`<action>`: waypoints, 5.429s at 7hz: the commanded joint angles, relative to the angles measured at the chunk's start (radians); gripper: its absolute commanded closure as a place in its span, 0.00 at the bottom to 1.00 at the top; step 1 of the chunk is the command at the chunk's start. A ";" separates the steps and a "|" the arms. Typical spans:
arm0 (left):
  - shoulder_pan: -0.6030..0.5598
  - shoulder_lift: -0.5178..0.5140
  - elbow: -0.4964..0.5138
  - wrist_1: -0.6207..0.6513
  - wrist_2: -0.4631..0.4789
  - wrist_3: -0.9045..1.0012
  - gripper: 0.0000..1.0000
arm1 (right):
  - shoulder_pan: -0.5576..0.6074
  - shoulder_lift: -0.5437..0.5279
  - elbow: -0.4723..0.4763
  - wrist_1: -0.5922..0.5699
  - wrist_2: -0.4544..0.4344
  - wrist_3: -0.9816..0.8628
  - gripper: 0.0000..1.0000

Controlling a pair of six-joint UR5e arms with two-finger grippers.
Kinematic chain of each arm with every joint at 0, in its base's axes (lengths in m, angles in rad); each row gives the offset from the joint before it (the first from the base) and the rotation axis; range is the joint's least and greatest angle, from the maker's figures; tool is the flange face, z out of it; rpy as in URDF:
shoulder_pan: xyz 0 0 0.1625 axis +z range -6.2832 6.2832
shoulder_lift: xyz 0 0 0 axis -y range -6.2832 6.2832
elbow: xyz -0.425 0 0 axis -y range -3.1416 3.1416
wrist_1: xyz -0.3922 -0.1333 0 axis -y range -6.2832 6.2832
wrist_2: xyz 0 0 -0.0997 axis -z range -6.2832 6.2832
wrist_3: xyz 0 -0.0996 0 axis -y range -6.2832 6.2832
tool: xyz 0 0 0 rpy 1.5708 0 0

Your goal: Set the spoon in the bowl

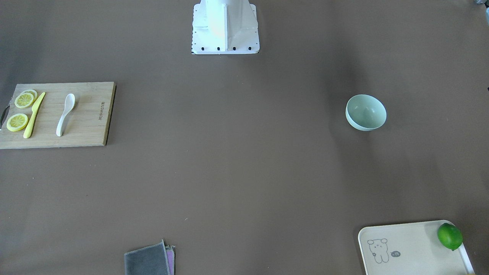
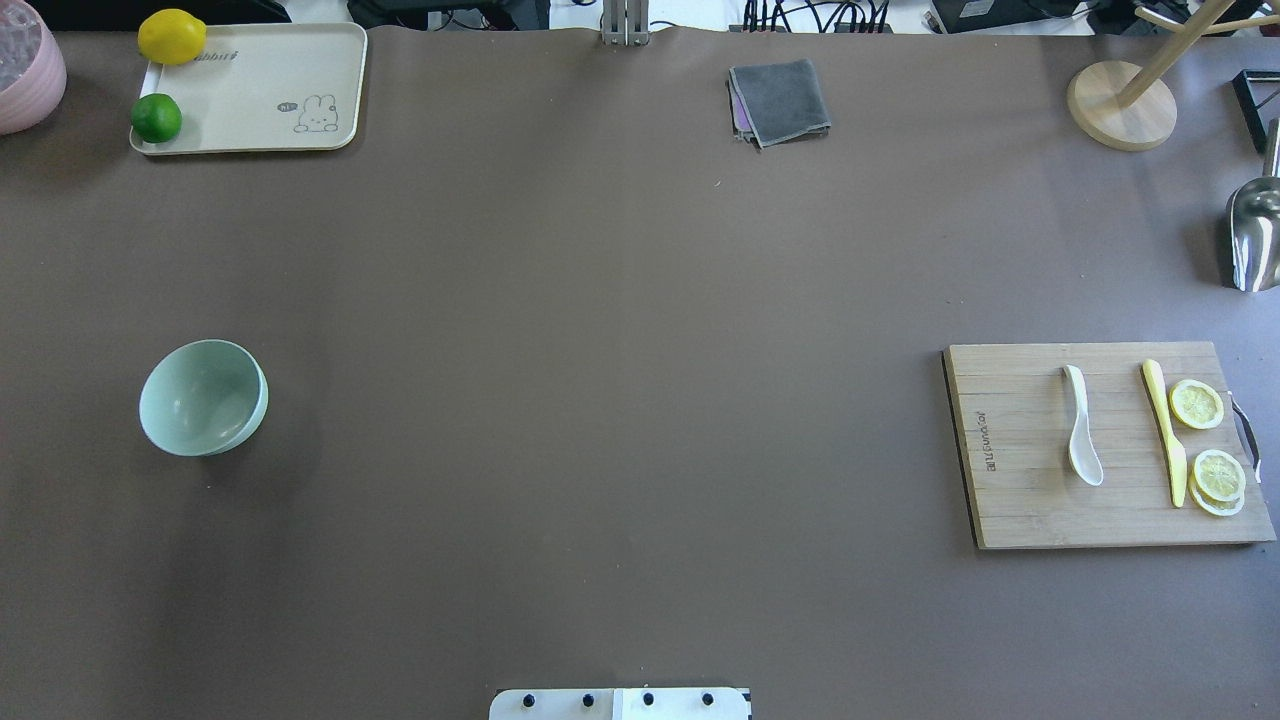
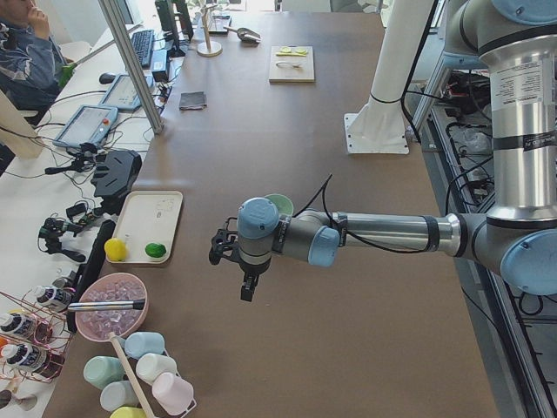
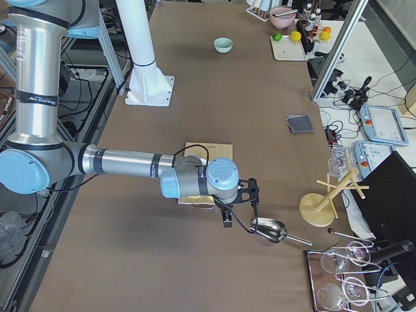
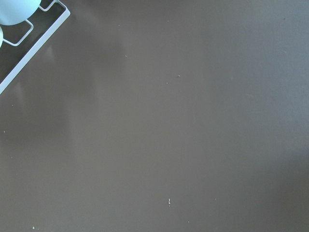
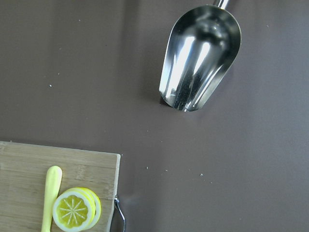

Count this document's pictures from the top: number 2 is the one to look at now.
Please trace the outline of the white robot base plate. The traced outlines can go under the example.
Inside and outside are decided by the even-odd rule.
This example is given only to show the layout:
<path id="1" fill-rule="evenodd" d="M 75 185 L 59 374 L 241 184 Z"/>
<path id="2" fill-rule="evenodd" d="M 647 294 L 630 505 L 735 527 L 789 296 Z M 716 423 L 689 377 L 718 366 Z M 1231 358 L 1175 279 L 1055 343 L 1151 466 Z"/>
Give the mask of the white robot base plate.
<path id="1" fill-rule="evenodd" d="M 750 691 L 736 687 L 507 689 L 489 719 L 751 719 Z"/>

